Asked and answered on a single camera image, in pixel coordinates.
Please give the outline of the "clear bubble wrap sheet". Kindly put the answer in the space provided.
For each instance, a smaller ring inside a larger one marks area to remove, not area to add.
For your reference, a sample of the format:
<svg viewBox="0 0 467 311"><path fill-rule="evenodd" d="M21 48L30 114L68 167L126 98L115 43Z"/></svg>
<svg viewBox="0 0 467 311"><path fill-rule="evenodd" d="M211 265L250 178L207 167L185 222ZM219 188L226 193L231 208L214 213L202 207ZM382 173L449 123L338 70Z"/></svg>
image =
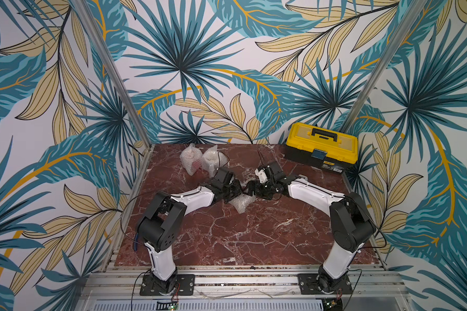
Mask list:
<svg viewBox="0 0 467 311"><path fill-rule="evenodd" d="M228 163L228 158L218 150L218 146L215 145L207 149L202 154L201 165L202 169L205 170L209 177L214 177L218 169Z"/></svg>
<svg viewBox="0 0 467 311"><path fill-rule="evenodd" d="M186 172L193 176L202 167L203 153L193 143L187 146L180 154L180 161Z"/></svg>
<svg viewBox="0 0 467 311"><path fill-rule="evenodd" d="M256 201L256 183L250 181L245 188L231 199L228 203L232 205L239 214L246 211L247 207Z"/></svg>

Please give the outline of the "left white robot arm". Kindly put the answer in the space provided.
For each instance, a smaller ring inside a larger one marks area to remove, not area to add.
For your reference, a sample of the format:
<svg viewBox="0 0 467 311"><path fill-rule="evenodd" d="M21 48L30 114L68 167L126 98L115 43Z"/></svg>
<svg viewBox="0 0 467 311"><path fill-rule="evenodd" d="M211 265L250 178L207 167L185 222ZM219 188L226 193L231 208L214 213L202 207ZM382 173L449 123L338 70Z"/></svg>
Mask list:
<svg viewBox="0 0 467 311"><path fill-rule="evenodd" d="M157 192L136 226L136 233L149 252L153 276L164 282L175 278L172 244L187 214L221 201L227 203L241 193L240 181L224 167L212 179L185 193Z"/></svg>

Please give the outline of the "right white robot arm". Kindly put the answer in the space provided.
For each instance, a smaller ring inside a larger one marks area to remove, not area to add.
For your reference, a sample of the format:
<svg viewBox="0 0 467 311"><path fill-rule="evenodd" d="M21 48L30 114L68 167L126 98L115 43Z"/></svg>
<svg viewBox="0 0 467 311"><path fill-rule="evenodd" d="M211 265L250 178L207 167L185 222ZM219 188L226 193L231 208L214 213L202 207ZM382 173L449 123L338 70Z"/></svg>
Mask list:
<svg viewBox="0 0 467 311"><path fill-rule="evenodd" d="M286 175L277 162L255 170L257 181L249 192L265 200L277 194L299 200L329 216L333 246L319 269L328 284L340 281L348 271L355 254L375 234L364 199L356 193L337 193L315 185L302 176Z"/></svg>

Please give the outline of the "yellow black toolbox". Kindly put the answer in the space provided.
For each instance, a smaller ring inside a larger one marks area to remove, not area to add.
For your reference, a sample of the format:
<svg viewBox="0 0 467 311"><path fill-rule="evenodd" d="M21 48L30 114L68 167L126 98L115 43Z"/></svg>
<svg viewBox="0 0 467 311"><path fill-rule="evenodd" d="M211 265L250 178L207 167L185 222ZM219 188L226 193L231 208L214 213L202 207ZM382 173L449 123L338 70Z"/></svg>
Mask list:
<svg viewBox="0 0 467 311"><path fill-rule="evenodd" d="M295 123L285 144L285 159L342 174L358 161L358 139L348 134Z"/></svg>

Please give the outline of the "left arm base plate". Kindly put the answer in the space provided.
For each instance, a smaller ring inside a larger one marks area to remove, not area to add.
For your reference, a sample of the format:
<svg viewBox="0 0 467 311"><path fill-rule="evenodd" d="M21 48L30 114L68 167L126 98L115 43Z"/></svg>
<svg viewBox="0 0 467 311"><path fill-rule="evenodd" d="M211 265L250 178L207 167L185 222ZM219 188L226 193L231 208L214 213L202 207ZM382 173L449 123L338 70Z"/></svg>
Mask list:
<svg viewBox="0 0 467 311"><path fill-rule="evenodd" d="M192 296L195 289L195 275L174 273L167 280L160 280L154 274L146 274L140 288L141 296L172 295Z"/></svg>

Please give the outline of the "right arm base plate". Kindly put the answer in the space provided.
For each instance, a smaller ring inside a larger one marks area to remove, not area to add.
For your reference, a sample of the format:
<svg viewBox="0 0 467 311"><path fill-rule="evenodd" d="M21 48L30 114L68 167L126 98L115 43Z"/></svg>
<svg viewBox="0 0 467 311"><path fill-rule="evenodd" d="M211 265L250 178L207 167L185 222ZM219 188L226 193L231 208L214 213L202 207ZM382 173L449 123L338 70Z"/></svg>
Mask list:
<svg viewBox="0 0 467 311"><path fill-rule="evenodd" d="M332 279L319 273L301 273L297 275L298 286L302 295L342 295L353 292L351 282L345 273L339 279Z"/></svg>

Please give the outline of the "front aluminium rail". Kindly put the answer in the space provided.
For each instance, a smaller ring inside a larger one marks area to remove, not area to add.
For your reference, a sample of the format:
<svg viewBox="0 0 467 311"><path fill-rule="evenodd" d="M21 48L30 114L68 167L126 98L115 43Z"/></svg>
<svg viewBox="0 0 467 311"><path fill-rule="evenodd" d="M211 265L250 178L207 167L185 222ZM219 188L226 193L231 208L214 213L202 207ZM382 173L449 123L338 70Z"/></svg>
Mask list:
<svg viewBox="0 0 467 311"><path fill-rule="evenodd" d="M355 265L345 287L324 294L309 285L316 266L183 266L175 295L143 283L142 268L111 268L89 277L76 310L412 310L397 272Z"/></svg>

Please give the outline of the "right aluminium frame post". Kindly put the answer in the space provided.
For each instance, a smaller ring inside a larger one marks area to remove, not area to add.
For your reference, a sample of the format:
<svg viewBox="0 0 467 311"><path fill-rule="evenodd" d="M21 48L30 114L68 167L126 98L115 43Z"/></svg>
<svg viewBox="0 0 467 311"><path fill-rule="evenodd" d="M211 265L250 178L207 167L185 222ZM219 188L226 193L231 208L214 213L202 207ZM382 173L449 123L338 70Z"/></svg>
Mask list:
<svg viewBox="0 0 467 311"><path fill-rule="evenodd" d="M413 26L416 18L421 13L426 3L426 0L413 1L412 5L408 7L406 15L398 24L398 30L393 33L391 42L385 47L381 58L378 60L378 64L371 72L367 83L364 85L364 88L359 94L359 97L355 101L352 108L349 110L349 113L340 128L341 132L346 133L350 129L353 121L358 117L359 112L364 106L367 98L369 98L369 95L374 89L377 81L379 80L382 73L386 70L397 50L402 45L403 40L408 35L410 28Z"/></svg>

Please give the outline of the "aluminium frame post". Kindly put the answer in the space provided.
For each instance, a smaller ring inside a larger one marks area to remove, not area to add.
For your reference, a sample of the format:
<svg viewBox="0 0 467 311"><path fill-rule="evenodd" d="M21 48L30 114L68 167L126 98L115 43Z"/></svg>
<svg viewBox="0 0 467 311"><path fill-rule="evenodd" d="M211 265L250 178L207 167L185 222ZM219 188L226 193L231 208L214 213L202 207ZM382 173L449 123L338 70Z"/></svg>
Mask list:
<svg viewBox="0 0 467 311"><path fill-rule="evenodd" d="M136 127L136 132L140 136L146 150L151 150L153 144L150 142L147 132L137 115L137 111L132 103L132 99L127 91L127 88L124 85L123 80L121 79L120 74L118 73L115 62L108 50L106 42L102 37L102 32L98 29L95 18L87 4L86 1L74 0L72 1L74 9L77 11L81 23L85 26L85 30L88 33L89 38L92 40L95 50L99 55L102 65L106 67L107 73L111 81L114 83L116 92L120 96L123 106L127 110L130 120L134 123Z"/></svg>
<svg viewBox="0 0 467 311"><path fill-rule="evenodd" d="M426 0L413 1L412 5L408 7L406 15L398 24L398 30L393 33L391 42L385 47L381 58L378 60L378 64L371 72L367 83L364 85L364 88L359 94L359 97L355 101L352 108L349 110L349 113L340 128L341 132L346 133L350 129L353 121L358 117L359 112L364 106L367 98L369 98L369 95L374 89L377 81L379 80L382 73L386 70L397 50L402 45L403 40L408 35L410 28L413 26L416 18L421 13L426 3Z"/></svg>

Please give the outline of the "left aluminium frame post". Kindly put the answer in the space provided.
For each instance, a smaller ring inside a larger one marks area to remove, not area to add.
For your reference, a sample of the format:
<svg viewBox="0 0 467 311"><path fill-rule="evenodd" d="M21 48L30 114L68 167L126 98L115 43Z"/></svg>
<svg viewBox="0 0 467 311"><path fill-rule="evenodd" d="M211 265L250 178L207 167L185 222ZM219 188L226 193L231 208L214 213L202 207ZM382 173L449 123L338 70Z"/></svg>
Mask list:
<svg viewBox="0 0 467 311"><path fill-rule="evenodd" d="M123 106L127 110L130 120L134 123L136 127L136 132L140 136L146 150L151 150L153 144L150 142L147 132L137 115L137 111L132 103L132 99L127 91L127 88L124 85L123 80L121 79L120 74L118 73L115 62L108 50L106 42L102 37L102 32L98 29L95 18L87 4L86 1L74 0L72 1L74 9L77 11L81 23L85 26L85 30L88 33L89 38L92 40L95 50L99 55L102 65L106 67L107 73L111 81L114 83L116 92L120 96Z"/></svg>

